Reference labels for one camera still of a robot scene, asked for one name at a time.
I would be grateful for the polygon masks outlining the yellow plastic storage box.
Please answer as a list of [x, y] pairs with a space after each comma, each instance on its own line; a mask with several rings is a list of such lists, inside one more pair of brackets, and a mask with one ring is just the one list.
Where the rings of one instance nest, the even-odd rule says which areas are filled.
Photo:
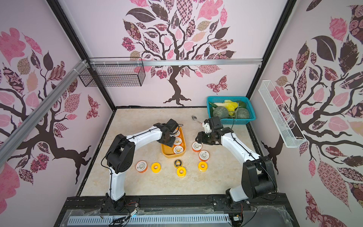
[[161, 145], [162, 153], [167, 158], [177, 158], [182, 156], [186, 151], [186, 142], [183, 135], [182, 127], [175, 131], [173, 137], [175, 138], [172, 147]]

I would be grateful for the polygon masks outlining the black yellow tape roll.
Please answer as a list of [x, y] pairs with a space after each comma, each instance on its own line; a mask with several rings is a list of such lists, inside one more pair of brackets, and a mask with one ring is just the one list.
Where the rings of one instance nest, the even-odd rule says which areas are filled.
[[175, 168], [180, 168], [180, 167], [182, 167], [182, 166], [183, 166], [183, 162], [182, 162], [182, 160], [177, 159], [177, 160], [175, 160], [175, 161], [174, 161], [174, 167], [175, 167]]

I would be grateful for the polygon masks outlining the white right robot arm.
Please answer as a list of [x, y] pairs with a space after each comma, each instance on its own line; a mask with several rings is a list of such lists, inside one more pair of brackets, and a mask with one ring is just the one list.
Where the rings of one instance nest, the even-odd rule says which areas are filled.
[[230, 203], [263, 197], [278, 190], [274, 165], [267, 156], [261, 156], [247, 147], [230, 127], [224, 127], [218, 117], [200, 123], [200, 131], [195, 139], [203, 145], [220, 145], [228, 149], [242, 165], [241, 183], [226, 190]]

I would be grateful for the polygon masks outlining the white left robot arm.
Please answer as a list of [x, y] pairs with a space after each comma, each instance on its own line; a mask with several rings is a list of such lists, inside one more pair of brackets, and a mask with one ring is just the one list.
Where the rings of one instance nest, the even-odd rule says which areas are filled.
[[179, 124], [170, 119], [167, 123], [156, 123], [145, 131], [128, 136], [119, 134], [114, 138], [105, 155], [105, 167], [110, 171], [110, 186], [106, 198], [115, 211], [122, 211], [126, 207], [126, 171], [132, 166], [135, 151], [154, 141], [172, 147], [175, 142], [174, 134], [179, 129]]

